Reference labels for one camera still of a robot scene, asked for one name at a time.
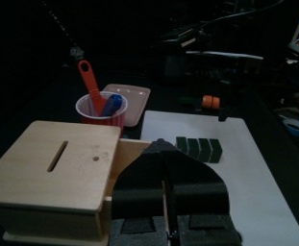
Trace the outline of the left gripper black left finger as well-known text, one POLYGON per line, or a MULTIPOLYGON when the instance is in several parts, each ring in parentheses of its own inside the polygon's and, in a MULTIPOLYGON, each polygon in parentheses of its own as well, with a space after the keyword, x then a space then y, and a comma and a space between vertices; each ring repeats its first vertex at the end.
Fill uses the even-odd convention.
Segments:
POLYGON ((154 141, 117 178, 110 246, 169 246, 164 157, 168 145, 162 138, 154 141))

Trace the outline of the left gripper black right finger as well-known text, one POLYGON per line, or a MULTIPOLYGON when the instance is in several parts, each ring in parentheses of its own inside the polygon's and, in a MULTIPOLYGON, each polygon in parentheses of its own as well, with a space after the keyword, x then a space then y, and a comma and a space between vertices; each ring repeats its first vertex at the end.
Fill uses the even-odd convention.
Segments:
POLYGON ((226 184, 214 169, 162 142, 172 246, 244 246, 226 184))

